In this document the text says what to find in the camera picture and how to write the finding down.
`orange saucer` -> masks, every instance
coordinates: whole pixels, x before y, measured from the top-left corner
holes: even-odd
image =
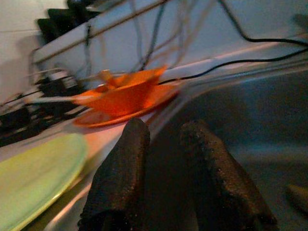
[[[178,90],[179,88],[175,85],[156,85],[149,94],[148,98],[145,100],[143,109],[140,111],[125,116],[110,117],[102,111],[92,109],[91,111],[86,112],[76,118],[74,120],[74,124],[78,127],[96,128],[124,122],[133,117],[150,112],[163,103],[168,102],[177,95]]]

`light green plate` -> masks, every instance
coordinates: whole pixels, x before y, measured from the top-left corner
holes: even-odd
[[[56,138],[0,162],[0,231],[21,230],[47,209],[80,173],[82,135]]]

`black object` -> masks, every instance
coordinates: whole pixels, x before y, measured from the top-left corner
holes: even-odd
[[[40,18],[37,20],[37,24],[46,43],[55,40],[61,35],[57,29],[57,26],[50,18]]]
[[[35,120],[23,128],[0,132],[0,147],[37,136],[43,130],[58,122],[60,120]]]
[[[150,58],[151,58],[151,56],[154,52],[154,47],[155,47],[156,40],[157,40],[158,30],[159,30],[159,27],[160,27],[160,23],[162,21],[162,16],[163,16],[163,13],[164,13],[164,10],[165,10],[166,3],[167,3],[167,0],[163,1],[160,5],[160,8],[159,8],[159,11],[158,11],[155,23],[154,23],[154,29],[153,29],[150,48],[149,48],[149,50],[148,50],[148,52],[147,52],[147,54],[144,58],[144,61],[142,62],[142,66],[139,69],[140,71],[145,69],[145,67],[147,66],[147,64],[148,64],[148,62],[149,62],[149,60],[150,60]]]
[[[86,6],[89,6],[91,4],[93,4],[96,0],[81,0],[81,2],[83,2]]]
[[[228,17],[230,18],[231,22],[233,23],[233,25],[235,26],[236,30],[239,32],[240,36],[245,39],[248,42],[284,42],[284,43],[291,43],[291,44],[296,44],[296,45],[300,45],[300,46],[305,46],[307,47],[308,44],[306,42],[302,42],[302,41],[297,41],[297,40],[293,40],[293,39],[285,39],[285,38],[250,38],[248,37],[244,31],[242,30],[240,24],[237,22],[237,20],[235,19],[235,17],[233,16],[231,10],[228,8],[227,4],[225,3],[224,0],[218,0],[218,2],[221,4],[222,8],[224,9],[224,11],[226,12],[226,14],[228,15]]]
[[[80,231],[142,231],[145,156],[150,132],[133,118],[96,171],[78,223]]]
[[[48,9],[47,12],[61,35],[80,25],[69,9]]]
[[[208,73],[210,73],[211,71],[214,71],[222,66],[228,66],[228,65],[231,65],[231,64],[240,64],[240,63],[264,63],[264,62],[277,62],[277,61],[281,61],[281,60],[285,60],[285,59],[288,59],[288,58],[291,58],[293,56],[296,56],[296,55],[300,55],[302,53],[305,53],[305,52],[308,52],[308,48],[305,48],[303,50],[300,50],[300,51],[296,51],[296,52],[293,52],[291,54],[287,54],[287,55],[284,55],[284,56],[280,56],[280,57],[277,57],[277,58],[272,58],[272,59],[241,59],[241,60],[234,60],[234,61],[230,61],[230,62],[226,62],[226,63],[222,63],[222,64],[219,64],[219,65],[216,65],[204,72],[201,72],[199,74],[196,74],[196,75],[193,75],[193,76],[187,76],[187,77],[182,77],[182,78],[172,78],[172,79],[168,79],[168,80],[165,80],[165,81],[162,81],[160,83],[158,83],[159,85],[161,84],[165,84],[165,83],[169,83],[169,82],[173,82],[173,81],[178,81],[178,80],[185,80],[185,79],[192,79],[192,78],[198,78],[198,77],[201,77],[201,76],[204,76]]]
[[[86,6],[90,5],[90,1],[67,0],[67,6],[74,15],[79,24],[85,23],[91,18],[100,14],[100,12],[88,11]]]
[[[0,115],[0,132],[22,128],[30,121],[30,113],[26,107]]]
[[[45,83],[38,86],[38,89],[44,93],[44,97],[73,96],[84,92],[84,89],[73,76],[66,76],[53,81],[46,80]],[[71,102],[36,103],[34,105],[40,105],[47,114],[55,117],[61,117],[65,112],[78,106]]]
[[[200,231],[278,230],[256,185],[204,121],[183,125],[181,144]]]

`cord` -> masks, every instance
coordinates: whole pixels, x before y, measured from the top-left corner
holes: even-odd
[[[172,69],[173,67],[175,67],[180,62],[182,55],[184,54],[184,31],[183,31],[183,27],[184,27],[184,20],[185,19],[183,17],[179,16],[178,20],[180,22],[178,57],[177,57],[176,61],[174,62],[174,64],[169,67],[169,69]]]
[[[189,14],[193,9],[194,7],[196,6],[197,2],[199,0],[194,0],[189,6],[188,6],[188,10],[187,10],[187,14]],[[189,20],[189,16],[186,15],[184,20],[183,20],[183,24],[187,24],[187,21]],[[181,33],[183,32],[182,31],[183,28],[182,28],[182,25],[180,24],[178,26],[178,28],[176,29],[176,31],[173,33],[173,35],[171,35],[168,39],[166,39],[165,41],[161,42],[159,45],[157,45],[155,48],[154,48],[154,52],[156,51],[159,51],[160,49],[162,49],[163,47],[165,47],[166,45],[168,45],[170,42],[172,42],[174,39],[176,39],[177,36],[181,35]],[[139,60],[135,65],[134,67],[131,69],[131,73],[134,72],[136,70],[136,68],[145,60],[145,57],[142,57],[141,60]]]
[[[277,58],[272,58],[272,59],[242,59],[242,60],[230,61],[230,62],[226,62],[226,63],[222,63],[222,64],[219,64],[219,65],[216,65],[216,66],[214,66],[214,67],[212,67],[212,68],[210,68],[210,69],[208,69],[208,70],[206,70],[204,72],[201,72],[201,73],[193,75],[193,76],[168,79],[166,81],[160,82],[159,85],[165,84],[165,83],[169,83],[169,82],[173,82],[173,81],[177,81],[177,80],[185,80],[185,79],[201,77],[201,76],[204,76],[204,75],[208,74],[209,72],[214,71],[215,69],[220,68],[222,66],[227,66],[227,65],[231,65],[231,64],[239,64],[239,63],[276,62],[276,61],[281,61],[281,60],[285,60],[285,59],[291,58],[293,56],[296,56],[296,55],[299,55],[299,54],[302,54],[302,53],[305,53],[305,52],[308,52],[308,48],[305,48],[305,49],[303,49],[301,51],[293,52],[291,54],[280,56],[280,57],[277,57]]]
[[[90,36],[91,36],[91,23],[87,21],[87,30],[86,30],[86,42],[85,42],[85,58],[86,58],[86,77],[91,75],[92,72],[92,62],[91,62],[91,54],[90,54]]]
[[[43,74],[43,73],[47,73],[47,72],[50,72],[50,71],[64,71],[64,70],[65,69],[63,69],[63,68],[53,68],[53,69],[49,69],[49,70],[38,71],[38,72],[35,72],[35,73],[32,73],[32,74],[26,75],[23,78],[29,78],[30,79],[34,75]],[[21,99],[25,96],[31,95],[31,94],[36,93],[36,92],[39,92],[39,91],[34,91],[34,92],[31,92],[31,93],[28,93],[28,94],[22,94],[22,93],[14,94],[14,95],[10,96],[8,99],[6,99],[3,103],[0,103],[0,108],[7,105],[8,103],[12,103],[14,101],[17,101],[17,100],[19,100],[19,99]]]
[[[10,110],[13,107],[13,106],[8,106],[7,105],[8,103],[16,101],[16,100],[21,99],[21,98],[22,98],[22,94],[21,93],[14,94],[14,95],[10,96],[9,98],[7,98],[4,101],[4,103],[0,104],[0,115],[6,113],[8,110]]]
[[[198,0],[195,0],[195,1],[192,2],[192,4],[189,6],[188,12],[190,12],[194,8],[194,6],[197,4],[197,2],[198,2]],[[198,33],[198,29],[197,28],[199,28],[201,26],[201,25],[199,26],[199,23],[198,23],[199,20],[197,20],[197,24],[195,25],[195,28],[194,28],[193,32],[191,33],[190,27],[189,27],[189,25],[190,25],[189,16],[186,16],[184,19],[182,19],[182,21],[181,21],[182,27],[184,26],[185,20],[188,21],[187,22],[188,27],[186,29],[187,30],[187,34],[188,34],[187,39],[186,39],[186,41],[184,41],[184,32],[183,32],[183,28],[182,28],[182,30],[179,33],[178,57],[177,57],[176,61],[174,62],[174,64],[169,66],[168,69],[172,69],[172,68],[176,67],[181,62],[181,60],[185,56],[185,53],[186,53],[186,51],[188,49],[189,44],[190,44],[190,42],[189,42],[190,41],[190,37],[191,36],[194,37],[194,35],[196,33]]]
[[[158,14],[157,14],[157,17],[156,17],[156,21],[155,21],[155,24],[154,24],[154,29],[153,29],[153,34],[152,34],[152,40],[151,40],[150,48],[148,50],[147,55],[145,56],[145,60],[142,63],[140,71],[145,69],[145,67],[147,66],[147,64],[148,64],[148,62],[149,62],[149,60],[150,60],[150,58],[151,58],[151,56],[153,54],[154,47],[155,47],[156,40],[157,40],[158,30],[159,30],[159,27],[160,27],[161,19],[162,19],[162,16],[163,16],[163,13],[164,13],[167,1],[168,0],[163,1],[161,3],[161,5],[160,5],[159,11],[158,11]]]
[[[207,15],[210,12],[210,9],[214,6],[213,1],[209,1],[209,4],[207,4],[206,7],[204,7],[204,9],[200,12],[199,18],[197,19],[196,23],[193,25],[193,30],[190,30],[190,23],[189,23],[189,18],[185,19],[185,25],[187,26],[186,31],[187,36],[184,40],[184,44],[183,44],[183,49],[182,49],[182,54],[181,57],[179,59],[179,62],[182,60],[182,58],[184,57],[185,53],[187,52],[188,47],[190,46],[190,44],[193,42],[193,40],[196,38],[197,34],[200,32],[202,25],[204,23],[204,19],[207,17]],[[159,59],[161,56],[168,56],[171,52],[173,51],[178,51],[179,50],[179,46],[178,45],[172,45],[170,46],[166,51],[161,52],[158,55],[155,55],[151,58],[150,62],[153,62],[154,60]]]
[[[35,81],[33,79],[33,67],[34,67],[34,54],[35,52],[39,50],[39,48],[35,48],[31,51],[29,54],[29,67],[28,67],[28,73],[29,73],[29,85],[32,86],[34,85]]]
[[[136,15],[136,3],[135,0],[130,0],[130,7],[131,10],[133,11],[133,14]],[[137,55],[138,55],[138,59],[139,62],[138,64],[142,63],[142,34],[141,34],[141,27],[140,27],[140,22],[137,16],[134,16],[133,18],[134,21],[134,25],[135,25],[135,29],[136,29],[136,34],[137,34]]]
[[[241,35],[241,37],[243,39],[245,39],[246,41],[249,42],[285,42],[285,43],[291,43],[291,44],[296,44],[296,45],[301,45],[301,46],[308,46],[308,43],[306,42],[301,42],[301,41],[297,41],[297,40],[293,40],[293,39],[285,39],[285,38],[250,38],[248,37],[244,31],[242,30],[240,24],[237,22],[237,20],[235,19],[235,17],[233,16],[232,12],[230,11],[230,9],[228,8],[227,4],[225,3],[224,0],[217,0],[222,8],[224,9],[224,11],[226,12],[226,14],[228,15],[228,17],[230,18],[230,20],[232,21],[233,25],[235,26],[235,28],[237,29],[237,31],[239,32],[239,34]]]
[[[305,46],[305,47],[308,47],[308,43],[306,42],[301,42],[301,41],[297,41],[297,40],[293,40],[293,39],[285,39],[285,38],[250,38],[248,37],[244,31],[242,30],[242,28],[240,27],[239,23],[236,21],[235,17],[233,16],[233,14],[231,13],[230,9],[228,8],[228,6],[226,5],[226,3],[224,2],[224,0],[217,0],[223,7],[223,9],[225,10],[226,14],[228,15],[228,17],[230,18],[230,20],[232,21],[233,25],[235,26],[236,30],[239,32],[240,36],[249,41],[249,42],[283,42],[283,43],[291,43],[291,44],[296,44],[296,45],[300,45],[300,46]],[[169,82],[173,82],[173,81],[177,81],[177,80],[185,80],[185,79],[192,79],[192,78],[197,78],[197,77],[200,77],[200,76],[203,76],[203,75],[206,75],[208,74],[209,72],[217,69],[217,68],[220,68],[222,66],[226,66],[226,65],[231,65],[231,64],[238,64],[238,63],[263,63],[263,62],[276,62],[276,61],[281,61],[281,60],[285,60],[285,59],[288,59],[288,58],[291,58],[293,56],[296,56],[296,55],[299,55],[299,54],[302,54],[302,53],[305,53],[308,51],[308,48],[305,48],[303,50],[300,50],[300,51],[296,51],[296,52],[293,52],[291,54],[287,54],[287,55],[284,55],[284,56],[281,56],[281,57],[277,57],[277,58],[272,58],[272,59],[243,59],[243,60],[235,60],[235,61],[230,61],[230,62],[226,62],[226,63],[222,63],[222,64],[219,64],[219,65],[216,65],[204,72],[201,72],[199,74],[196,74],[196,75],[193,75],[193,76],[188,76],[188,77],[182,77],[182,78],[178,78],[178,79],[169,79],[169,80],[166,80],[166,81],[163,81],[163,82],[160,82],[159,84],[164,84],[164,83],[169,83]]]

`black wire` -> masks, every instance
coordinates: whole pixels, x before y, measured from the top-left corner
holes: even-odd
[[[193,76],[188,76],[188,77],[182,77],[182,78],[173,78],[173,79],[168,79],[166,81],[163,81],[163,82],[160,82],[160,84],[165,84],[165,83],[169,83],[169,82],[173,82],[173,81],[177,81],[177,80],[185,80],[185,79],[191,79],[191,78],[197,78],[197,77],[201,77],[201,76],[204,76],[206,74],[208,74],[209,72],[217,69],[217,68],[220,68],[222,66],[227,66],[227,65],[231,65],[231,64],[239,64],[239,63],[263,63],[263,62],[276,62],[276,61],[281,61],[281,60],[284,60],[284,59],[288,59],[288,58],[291,58],[293,56],[296,56],[296,55],[299,55],[299,54],[302,54],[304,52],[307,52],[308,51],[308,48],[305,48],[301,51],[297,51],[297,52],[293,52],[291,54],[287,54],[287,55],[284,55],[284,56],[281,56],[281,57],[277,57],[277,58],[272,58],[272,59],[242,59],[242,60],[235,60],[235,61],[230,61],[230,62],[226,62],[226,63],[222,63],[222,64],[219,64],[219,65],[216,65],[204,72],[201,72],[199,74],[196,74],[196,75],[193,75]]]
[[[39,48],[35,48],[31,51],[29,54],[29,67],[28,67],[28,73],[29,73],[29,84],[32,86],[34,84],[34,78],[32,76],[33,74],[33,67],[34,67],[34,54],[35,52],[39,50]]]
[[[249,41],[249,42],[284,42],[284,43],[291,43],[291,44],[296,44],[296,45],[300,45],[300,46],[305,46],[307,47],[308,46],[308,43],[306,42],[301,42],[301,41],[297,41],[297,40],[293,40],[293,39],[285,39],[285,38],[250,38],[248,37],[244,31],[242,30],[242,28],[240,27],[239,23],[236,21],[235,17],[233,16],[233,14],[231,13],[230,9],[228,8],[228,6],[226,5],[226,3],[224,2],[224,0],[217,0],[223,7],[223,9],[225,10],[225,12],[227,13],[228,17],[231,19],[233,25],[235,26],[235,28],[237,29],[237,31],[239,32],[240,36]],[[200,77],[200,76],[203,76],[203,75],[206,75],[208,74],[209,72],[217,69],[217,68],[220,68],[222,66],[227,66],[227,65],[231,65],[231,64],[238,64],[238,63],[263,63],[263,62],[276,62],[276,61],[281,61],[281,60],[285,60],[285,59],[288,59],[288,58],[291,58],[293,56],[296,56],[296,55],[299,55],[299,54],[302,54],[304,52],[307,52],[308,51],[308,48],[306,49],[303,49],[301,51],[297,51],[297,52],[293,52],[291,54],[287,54],[287,55],[284,55],[284,56],[281,56],[281,57],[277,57],[277,58],[272,58],[272,59],[243,59],[243,60],[235,60],[235,61],[230,61],[230,62],[226,62],[226,63],[222,63],[222,64],[219,64],[219,65],[216,65],[204,72],[201,72],[199,74],[196,74],[196,75],[193,75],[193,76],[188,76],[188,77],[182,77],[182,78],[173,78],[173,79],[169,79],[169,80],[166,80],[166,81],[163,81],[163,82],[160,82],[159,84],[164,84],[164,83],[169,83],[169,82],[173,82],[173,81],[177,81],[177,80],[185,80],[185,79],[192,79],[192,78],[197,78],[197,77]]]
[[[306,42],[301,42],[301,41],[297,41],[297,40],[293,40],[293,39],[285,39],[285,38],[250,38],[248,37],[244,31],[242,30],[241,26],[239,25],[239,23],[236,21],[235,17],[233,16],[232,12],[230,11],[230,9],[228,8],[227,4],[225,3],[224,0],[217,0],[221,6],[223,7],[223,9],[225,10],[226,14],[228,15],[228,17],[231,19],[233,25],[235,26],[235,28],[237,29],[237,31],[239,32],[239,34],[241,35],[241,37],[243,39],[245,39],[246,41],[249,42],[285,42],[285,43],[292,43],[292,44],[296,44],[296,45],[301,45],[301,46],[308,46],[308,43]]]
[[[193,8],[195,7],[196,3],[199,0],[194,0],[188,7],[188,11],[190,12],[191,10],[193,10]],[[172,42],[174,39],[176,39],[177,36],[179,36],[182,33],[182,28],[181,26],[179,26],[179,28],[176,30],[176,32],[169,38],[167,38],[165,41],[161,42],[159,45],[157,45],[154,50],[153,53],[156,51],[159,51],[160,49],[162,49],[163,47],[165,47],[167,44],[169,44],[170,42]],[[139,61],[134,65],[134,67],[131,69],[130,73],[134,72],[136,70],[136,68],[142,64],[142,62],[145,60],[145,56],[142,57],[141,59],[139,59]]]
[[[169,69],[174,68],[182,59],[183,53],[184,53],[184,34],[183,34],[183,21],[180,22],[180,32],[179,32],[179,50],[178,50],[178,57],[174,64],[172,64]]]
[[[90,34],[91,34],[91,24],[87,22],[87,31],[86,31],[86,42],[85,42],[85,56],[86,56],[86,77],[89,77],[92,72],[92,63],[91,63],[91,55],[90,55]]]
[[[155,24],[154,24],[154,29],[153,29],[153,34],[152,34],[152,40],[151,40],[151,45],[150,45],[150,48],[148,50],[148,53],[147,55],[145,56],[145,60],[144,62],[142,63],[142,66],[140,68],[140,71],[144,70],[145,67],[147,66],[152,54],[153,54],[153,51],[154,51],[154,47],[155,47],[155,44],[156,44],[156,40],[157,40],[157,35],[158,35],[158,30],[159,30],[159,27],[160,27],[160,23],[161,23],[161,19],[162,19],[162,16],[163,16],[163,13],[164,13],[164,10],[165,10],[165,6],[166,6],[166,2],[168,0],[165,0],[161,3],[160,5],[160,8],[159,8],[159,11],[158,11],[158,14],[157,14],[157,17],[156,17],[156,21],[155,21]]]
[[[37,92],[40,92],[40,91],[37,90],[37,91],[31,92],[31,93],[28,93],[28,94],[22,94],[22,93],[21,93],[21,94],[18,94],[18,95],[15,97],[15,99],[0,104],[0,107],[6,105],[6,104],[8,104],[8,103],[12,103],[12,102],[14,102],[14,101],[17,101],[17,100],[19,100],[19,99],[21,99],[21,98],[23,98],[23,97],[28,96],[28,95],[32,95],[32,94],[34,94],[34,93],[37,93]]]
[[[138,55],[138,59],[139,59],[139,64],[142,63],[142,34],[141,34],[141,28],[140,28],[140,22],[139,22],[139,19],[138,19],[138,16],[136,16],[136,5],[135,5],[135,0],[130,0],[130,6],[131,6],[131,9],[134,13],[134,18],[133,18],[133,21],[134,21],[134,25],[135,25],[135,29],[136,29],[136,34],[137,34],[137,55]]]

